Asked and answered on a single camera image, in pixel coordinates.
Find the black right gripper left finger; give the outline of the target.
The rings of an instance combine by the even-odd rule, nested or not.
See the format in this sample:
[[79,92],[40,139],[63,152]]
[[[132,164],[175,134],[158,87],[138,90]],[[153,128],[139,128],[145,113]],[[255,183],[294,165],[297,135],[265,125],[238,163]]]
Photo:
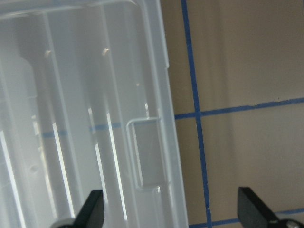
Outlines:
[[93,190],[76,217],[74,228],[102,228],[105,219],[104,196],[102,190]]

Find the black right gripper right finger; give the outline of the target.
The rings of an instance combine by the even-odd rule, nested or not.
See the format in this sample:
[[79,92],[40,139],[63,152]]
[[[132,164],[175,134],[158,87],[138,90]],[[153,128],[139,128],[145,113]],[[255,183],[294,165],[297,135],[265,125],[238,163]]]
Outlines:
[[280,219],[249,187],[238,188],[238,220],[244,228],[282,228]]

